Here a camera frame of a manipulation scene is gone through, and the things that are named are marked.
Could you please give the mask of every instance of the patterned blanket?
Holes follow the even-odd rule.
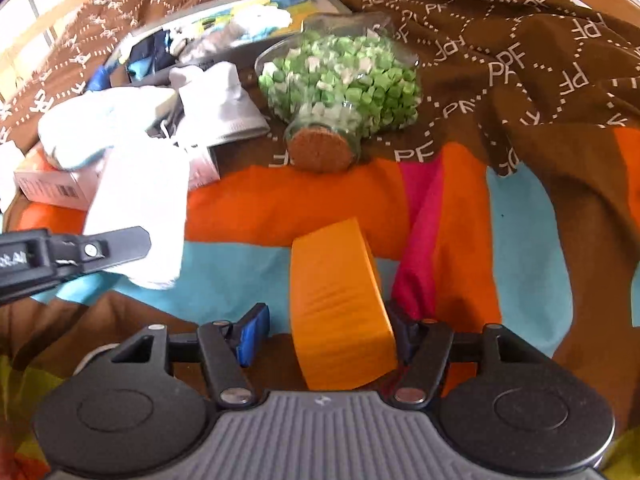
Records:
[[[79,94],[127,32],[205,1],[86,4],[0,108],[0,138],[30,148],[38,118]],[[351,217],[385,298],[456,330],[503,322],[606,396],[618,431],[638,425],[640,30],[569,0],[342,1],[388,12],[419,54],[418,123],[369,139],[351,171],[318,176],[290,167],[272,120],[268,136],[219,147],[222,180],[190,194],[175,288],[99,274],[0,309],[0,442],[24,475],[44,471],[29,428],[38,400],[87,352],[152,322],[186,332],[263,301],[273,336],[249,377],[304,387],[289,335],[290,245]],[[20,198],[4,227],[80,232],[83,221]],[[177,374],[202,387],[193,365]]]

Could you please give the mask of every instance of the pink fabric stripe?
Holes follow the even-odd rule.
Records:
[[[444,168],[442,158],[433,162],[400,164],[409,206],[411,232],[398,267],[392,297],[413,319],[435,316],[436,288],[433,251],[436,247]]]

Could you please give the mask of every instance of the silver bolt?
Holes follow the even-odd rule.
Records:
[[[98,248],[93,244],[87,244],[84,246],[84,254],[90,258],[95,258],[98,255]]]
[[[394,397],[403,404],[420,404],[427,400],[427,394],[419,388],[400,388]]]
[[[246,404],[254,398],[246,388],[227,388],[220,394],[220,399],[227,404]]]

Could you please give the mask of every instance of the storage box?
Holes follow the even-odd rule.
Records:
[[[47,161],[40,143],[14,171],[15,182],[32,202],[87,211],[94,200],[108,153],[76,171],[62,171]]]

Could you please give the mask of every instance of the light blue fabric patch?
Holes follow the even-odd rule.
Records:
[[[168,290],[142,288],[123,276],[100,272],[34,298],[46,303],[57,296],[91,305],[113,288],[197,324],[217,319],[237,321],[255,303],[263,302],[269,305],[271,333],[289,333],[290,256],[289,248],[185,242],[180,278]],[[388,300],[398,262],[377,258],[376,264],[382,279],[383,298]]]
[[[503,324],[552,356],[573,320],[573,295],[556,215],[524,164],[508,177],[487,169],[494,279]]]
[[[640,326],[640,264],[631,281],[631,325]]]

